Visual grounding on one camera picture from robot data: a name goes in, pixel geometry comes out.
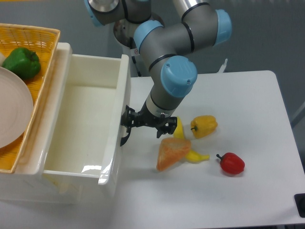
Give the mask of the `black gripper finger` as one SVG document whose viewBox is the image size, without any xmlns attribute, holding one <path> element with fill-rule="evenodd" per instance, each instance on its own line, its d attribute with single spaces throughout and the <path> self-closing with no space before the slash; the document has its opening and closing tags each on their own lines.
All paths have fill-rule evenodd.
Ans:
<svg viewBox="0 0 305 229">
<path fill-rule="evenodd" d="M 160 138 L 161 135 L 170 134 L 172 135 L 178 126 L 177 117 L 167 117 L 161 119 L 161 122 L 157 124 L 157 138 Z"/>
<path fill-rule="evenodd" d="M 121 115 L 120 125 L 126 128 L 127 133 L 134 127 L 135 114 L 135 110 L 126 105 L 125 111 Z"/>
</svg>

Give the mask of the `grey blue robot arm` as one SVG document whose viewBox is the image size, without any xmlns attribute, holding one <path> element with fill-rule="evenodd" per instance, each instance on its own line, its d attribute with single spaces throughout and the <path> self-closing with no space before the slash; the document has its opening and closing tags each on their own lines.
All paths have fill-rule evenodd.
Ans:
<svg viewBox="0 0 305 229">
<path fill-rule="evenodd" d="M 85 6 L 94 24 L 125 22 L 123 45 L 138 50 L 153 80 L 141 110 L 125 108 L 121 125 L 126 133 L 147 126 L 155 128 L 157 136 L 173 134 L 177 127 L 173 113 L 197 79 L 187 55 L 229 40 L 229 14 L 213 9 L 206 0 L 176 0 L 181 21 L 165 27 L 153 16 L 149 0 L 87 0 Z"/>
</svg>

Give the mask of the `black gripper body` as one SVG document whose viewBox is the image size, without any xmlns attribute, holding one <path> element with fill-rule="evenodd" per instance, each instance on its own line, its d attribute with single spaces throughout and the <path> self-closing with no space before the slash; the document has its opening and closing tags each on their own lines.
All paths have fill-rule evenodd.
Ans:
<svg viewBox="0 0 305 229">
<path fill-rule="evenodd" d="M 156 128 L 157 124 L 159 124 L 161 119 L 164 118 L 166 118 L 165 113 L 155 116 L 148 110 L 147 106 L 143 106 L 138 112 L 138 116 L 135 118 L 134 124 L 136 127 L 148 126 Z"/>
</svg>

